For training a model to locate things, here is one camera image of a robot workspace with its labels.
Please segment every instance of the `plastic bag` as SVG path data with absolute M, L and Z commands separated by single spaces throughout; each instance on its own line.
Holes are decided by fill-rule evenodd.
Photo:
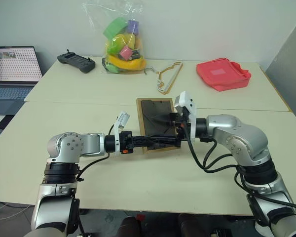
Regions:
M 110 73 L 141 71 L 146 66 L 139 18 L 141 0 L 90 0 L 83 5 L 93 28 L 106 38 L 102 65 Z

